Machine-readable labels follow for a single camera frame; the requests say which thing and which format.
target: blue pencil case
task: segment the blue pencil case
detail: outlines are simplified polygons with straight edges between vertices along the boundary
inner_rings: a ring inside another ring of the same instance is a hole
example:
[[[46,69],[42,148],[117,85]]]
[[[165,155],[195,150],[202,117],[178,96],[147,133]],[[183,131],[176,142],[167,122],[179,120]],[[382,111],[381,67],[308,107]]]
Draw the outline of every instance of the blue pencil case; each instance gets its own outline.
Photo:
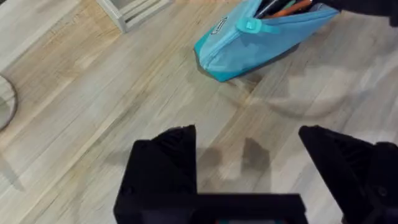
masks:
[[[196,44],[200,66],[223,82],[244,74],[305,40],[339,13],[325,4],[291,16],[256,19],[262,0],[245,0]]]

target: orange pen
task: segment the orange pen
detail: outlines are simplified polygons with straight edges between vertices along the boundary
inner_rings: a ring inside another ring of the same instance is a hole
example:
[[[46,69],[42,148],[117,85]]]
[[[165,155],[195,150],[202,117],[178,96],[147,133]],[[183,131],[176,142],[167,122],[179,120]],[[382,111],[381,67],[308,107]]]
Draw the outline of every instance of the orange pen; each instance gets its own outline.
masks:
[[[283,10],[273,14],[272,16],[266,16],[265,18],[276,18],[276,17],[288,16],[300,9],[303,9],[303,8],[311,5],[311,3],[312,3],[312,0],[303,0],[303,1],[300,1],[296,4],[294,4],[293,6],[288,7],[287,9],[283,9]]]

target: pencil case logo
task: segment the pencil case logo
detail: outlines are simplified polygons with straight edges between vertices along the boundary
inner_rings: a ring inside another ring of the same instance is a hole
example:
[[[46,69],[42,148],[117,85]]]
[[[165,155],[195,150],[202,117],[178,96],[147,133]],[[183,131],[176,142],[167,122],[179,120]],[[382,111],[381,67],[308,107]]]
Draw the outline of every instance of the pencil case logo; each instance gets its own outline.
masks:
[[[228,19],[228,17],[222,18],[222,20],[219,21],[216,28],[211,32],[211,34],[212,35],[217,34],[221,30],[221,28],[223,27],[223,25],[225,24],[227,19]]]

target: round mirror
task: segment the round mirror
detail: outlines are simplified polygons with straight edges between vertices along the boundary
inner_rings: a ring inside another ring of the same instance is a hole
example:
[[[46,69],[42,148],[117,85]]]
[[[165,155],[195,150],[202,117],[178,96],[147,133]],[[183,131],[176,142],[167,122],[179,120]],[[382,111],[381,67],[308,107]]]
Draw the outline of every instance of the round mirror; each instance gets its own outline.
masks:
[[[0,75],[0,131],[11,122],[17,110],[17,93],[11,83]]]

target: white wooden frame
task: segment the white wooden frame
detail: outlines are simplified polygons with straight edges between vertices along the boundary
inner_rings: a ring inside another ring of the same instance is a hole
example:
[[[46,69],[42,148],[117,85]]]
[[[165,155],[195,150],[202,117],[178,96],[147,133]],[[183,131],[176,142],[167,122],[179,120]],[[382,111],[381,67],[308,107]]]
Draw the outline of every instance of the white wooden frame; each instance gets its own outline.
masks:
[[[118,9],[113,3],[117,0],[96,1],[122,33],[129,32],[134,25],[171,3],[171,0],[132,0],[127,6]]]

